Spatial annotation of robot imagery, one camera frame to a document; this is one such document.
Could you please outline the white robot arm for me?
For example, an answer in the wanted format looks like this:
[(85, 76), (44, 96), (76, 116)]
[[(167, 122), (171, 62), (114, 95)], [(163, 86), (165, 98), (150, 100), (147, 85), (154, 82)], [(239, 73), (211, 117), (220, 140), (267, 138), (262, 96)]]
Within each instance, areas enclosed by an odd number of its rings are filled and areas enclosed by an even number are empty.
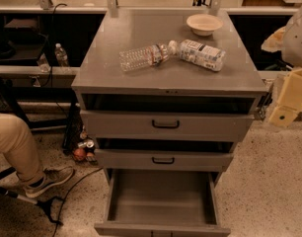
[(292, 66), (283, 77), (283, 84), (267, 120), (278, 127), (288, 127), (302, 112), (302, 6), (285, 27), (271, 34), (262, 50), (281, 52), (282, 60)]

